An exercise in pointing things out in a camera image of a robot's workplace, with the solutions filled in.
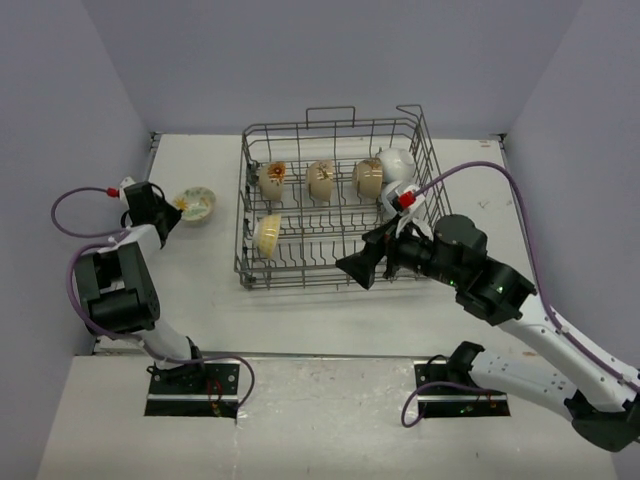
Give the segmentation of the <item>green floral bowl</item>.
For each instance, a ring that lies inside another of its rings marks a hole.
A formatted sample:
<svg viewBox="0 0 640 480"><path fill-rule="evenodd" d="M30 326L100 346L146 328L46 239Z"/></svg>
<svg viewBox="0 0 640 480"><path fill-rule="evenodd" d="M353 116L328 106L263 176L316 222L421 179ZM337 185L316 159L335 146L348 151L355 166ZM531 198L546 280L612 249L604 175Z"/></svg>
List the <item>green floral bowl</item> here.
<svg viewBox="0 0 640 480"><path fill-rule="evenodd" d="M181 222L186 226L200 226L207 223L215 210L215 193L202 186L190 187L176 194L171 204L181 211Z"/></svg>

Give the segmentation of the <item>beige bowl small flowers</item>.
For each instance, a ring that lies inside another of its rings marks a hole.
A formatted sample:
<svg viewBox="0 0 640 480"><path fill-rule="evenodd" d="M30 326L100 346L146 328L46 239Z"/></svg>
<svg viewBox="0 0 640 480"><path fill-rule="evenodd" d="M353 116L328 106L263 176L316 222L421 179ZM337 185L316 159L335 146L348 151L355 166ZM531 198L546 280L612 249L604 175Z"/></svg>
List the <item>beige bowl small flowers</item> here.
<svg viewBox="0 0 640 480"><path fill-rule="evenodd" d="M334 189L334 165L331 160L318 160L306 171L306 186L311 199L329 203Z"/></svg>

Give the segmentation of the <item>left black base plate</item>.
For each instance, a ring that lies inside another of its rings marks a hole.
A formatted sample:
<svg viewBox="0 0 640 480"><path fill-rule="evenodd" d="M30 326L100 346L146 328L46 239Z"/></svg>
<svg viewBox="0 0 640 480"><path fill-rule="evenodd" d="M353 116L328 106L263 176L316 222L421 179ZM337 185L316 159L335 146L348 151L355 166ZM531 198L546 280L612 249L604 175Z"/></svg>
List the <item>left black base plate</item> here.
<svg viewBox="0 0 640 480"><path fill-rule="evenodd" d="M238 414L240 365L216 362L147 368L146 417L227 418Z"/></svg>

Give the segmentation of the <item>yellow checked bowl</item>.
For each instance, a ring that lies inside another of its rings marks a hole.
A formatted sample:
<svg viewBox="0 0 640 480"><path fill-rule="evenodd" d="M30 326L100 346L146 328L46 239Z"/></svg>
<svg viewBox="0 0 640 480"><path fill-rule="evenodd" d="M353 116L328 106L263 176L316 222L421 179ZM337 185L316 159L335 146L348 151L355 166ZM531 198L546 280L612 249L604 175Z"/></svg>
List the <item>yellow checked bowl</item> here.
<svg viewBox="0 0 640 480"><path fill-rule="evenodd" d="M267 215L260 219L254 228L252 245L267 259L271 259L275 253L281 221L280 214Z"/></svg>

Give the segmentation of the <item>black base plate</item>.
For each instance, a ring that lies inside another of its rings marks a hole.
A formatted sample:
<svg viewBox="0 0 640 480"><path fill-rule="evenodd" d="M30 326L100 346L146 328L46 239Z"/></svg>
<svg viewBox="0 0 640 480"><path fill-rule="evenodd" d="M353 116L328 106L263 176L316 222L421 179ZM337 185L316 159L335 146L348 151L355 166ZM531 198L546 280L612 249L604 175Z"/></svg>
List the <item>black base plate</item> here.
<svg viewBox="0 0 640 480"><path fill-rule="evenodd" d="M146 417L227 418L238 414L240 365L216 362L147 368Z"/></svg>
<svg viewBox="0 0 640 480"><path fill-rule="evenodd" d="M434 382L448 382L446 359L414 363L416 387ZM437 385L417 396L418 413L425 419L454 419L481 417L509 417L511 415L508 398L504 393L493 392L482 395L468 388Z"/></svg>

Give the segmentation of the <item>white bowl rear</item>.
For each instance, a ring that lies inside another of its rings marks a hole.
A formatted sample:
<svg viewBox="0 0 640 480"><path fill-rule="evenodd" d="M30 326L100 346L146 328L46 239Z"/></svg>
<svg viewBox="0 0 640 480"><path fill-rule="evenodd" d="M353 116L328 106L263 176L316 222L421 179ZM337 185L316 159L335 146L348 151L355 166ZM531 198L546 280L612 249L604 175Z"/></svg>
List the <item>white bowl rear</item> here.
<svg viewBox="0 0 640 480"><path fill-rule="evenodd" d="M383 170L386 183L394 181L409 181L415 174L415 160L406 149L387 148L376 154Z"/></svg>

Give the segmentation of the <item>white bowl middle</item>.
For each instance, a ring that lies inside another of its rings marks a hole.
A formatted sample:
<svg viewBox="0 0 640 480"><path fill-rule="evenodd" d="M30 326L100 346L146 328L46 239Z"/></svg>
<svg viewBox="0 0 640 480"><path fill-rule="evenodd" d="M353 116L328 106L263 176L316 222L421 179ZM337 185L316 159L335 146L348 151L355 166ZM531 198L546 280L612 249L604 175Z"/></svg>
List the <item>white bowl middle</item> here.
<svg viewBox="0 0 640 480"><path fill-rule="evenodd" d="M408 191L414 192L418 189L419 187L417 185L408 181L394 181L387 184L380 194L380 201L382 203L385 217L387 219L391 219L398 214L400 214L401 216L406 216L409 214L419 215L420 213L424 212L426 210L425 195L417 196L415 202L403 212L399 212L393 204L394 200L400 195Z"/></svg>

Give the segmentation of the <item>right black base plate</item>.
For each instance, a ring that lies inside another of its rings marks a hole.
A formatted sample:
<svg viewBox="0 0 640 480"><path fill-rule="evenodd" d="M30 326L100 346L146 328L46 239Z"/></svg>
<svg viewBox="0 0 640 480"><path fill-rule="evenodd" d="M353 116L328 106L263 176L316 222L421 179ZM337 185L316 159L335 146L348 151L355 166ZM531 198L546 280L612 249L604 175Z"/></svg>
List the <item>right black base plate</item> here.
<svg viewBox="0 0 640 480"><path fill-rule="evenodd" d="M446 359L414 363L416 387L434 382L448 382ZM425 419L454 419L481 417L509 417L511 415L508 398L504 393L493 392L482 395L468 388L437 385L417 396L418 413Z"/></svg>

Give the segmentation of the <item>white bowl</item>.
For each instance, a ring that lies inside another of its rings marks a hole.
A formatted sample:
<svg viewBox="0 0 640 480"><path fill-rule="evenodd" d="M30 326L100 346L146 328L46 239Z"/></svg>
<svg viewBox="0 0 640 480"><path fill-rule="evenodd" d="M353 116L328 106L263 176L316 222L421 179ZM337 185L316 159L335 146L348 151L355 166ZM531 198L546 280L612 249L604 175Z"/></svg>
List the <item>white bowl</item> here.
<svg viewBox="0 0 640 480"><path fill-rule="evenodd" d="M385 217L387 219L391 219L398 214L400 214L401 216L406 216L409 214L419 215L420 213L424 212L426 210L425 195L417 196L415 202L403 212L399 212L393 204L394 200L400 195L408 191L414 192L418 189L419 187L417 185L408 181L394 181L387 184L380 194L380 201L382 203Z"/></svg>
<svg viewBox="0 0 640 480"><path fill-rule="evenodd" d="M386 183L394 181L409 181L415 174L415 160L406 149L387 148L376 154L383 170Z"/></svg>

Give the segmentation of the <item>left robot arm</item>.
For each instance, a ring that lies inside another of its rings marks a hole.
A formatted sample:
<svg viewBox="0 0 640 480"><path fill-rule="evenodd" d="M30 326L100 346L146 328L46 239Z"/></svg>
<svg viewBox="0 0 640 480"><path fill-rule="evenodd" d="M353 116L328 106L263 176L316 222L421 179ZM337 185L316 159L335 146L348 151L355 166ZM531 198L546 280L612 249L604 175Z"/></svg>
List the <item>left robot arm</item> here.
<svg viewBox="0 0 640 480"><path fill-rule="evenodd" d="M161 318L158 293L147 262L161 251L182 211L148 181L121 185L107 194L126 203L123 230L103 246L91 247L70 265L74 307L95 336L131 343L154 361L152 373L187 393L201 390L208 369L187 336Z"/></svg>

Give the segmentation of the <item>beige bowl orange flower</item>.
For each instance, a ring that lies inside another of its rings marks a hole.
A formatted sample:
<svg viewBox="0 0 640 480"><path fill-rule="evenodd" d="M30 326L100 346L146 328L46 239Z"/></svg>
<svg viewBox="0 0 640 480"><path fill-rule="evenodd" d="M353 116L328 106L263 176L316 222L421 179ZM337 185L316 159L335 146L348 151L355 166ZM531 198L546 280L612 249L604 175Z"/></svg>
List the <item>beige bowl orange flower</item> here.
<svg viewBox="0 0 640 480"><path fill-rule="evenodd" d="M285 162L270 162L259 170L258 186L261 195L269 201L280 202L287 172Z"/></svg>

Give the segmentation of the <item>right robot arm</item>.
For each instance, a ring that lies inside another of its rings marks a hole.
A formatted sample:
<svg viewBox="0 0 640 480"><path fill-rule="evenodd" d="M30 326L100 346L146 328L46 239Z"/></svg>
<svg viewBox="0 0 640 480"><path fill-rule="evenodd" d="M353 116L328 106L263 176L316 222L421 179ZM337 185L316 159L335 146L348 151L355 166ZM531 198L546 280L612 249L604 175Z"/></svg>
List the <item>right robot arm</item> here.
<svg viewBox="0 0 640 480"><path fill-rule="evenodd" d="M499 391L568 420L592 445L619 452L639 439L639 370L597 346L543 301L534 284L486 251L487 236L466 216L440 218L431 236L397 216L362 237L361 251L336 266L370 289L378 263L385 277L408 269L452 287L471 316L517 338L550 369L503 358L471 342L449 357L454 391Z"/></svg>

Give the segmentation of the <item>beige bowl colourful leaves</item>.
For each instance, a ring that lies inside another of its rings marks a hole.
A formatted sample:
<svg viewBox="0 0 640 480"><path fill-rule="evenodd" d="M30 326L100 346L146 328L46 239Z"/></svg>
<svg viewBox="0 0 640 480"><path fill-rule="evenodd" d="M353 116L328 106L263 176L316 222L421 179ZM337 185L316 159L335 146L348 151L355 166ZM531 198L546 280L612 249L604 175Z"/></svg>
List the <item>beige bowl colourful leaves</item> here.
<svg viewBox="0 0 640 480"><path fill-rule="evenodd" d="M352 172L352 186L364 198L377 199L382 190L384 172L378 158L368 158L358 162Z"/></svg>

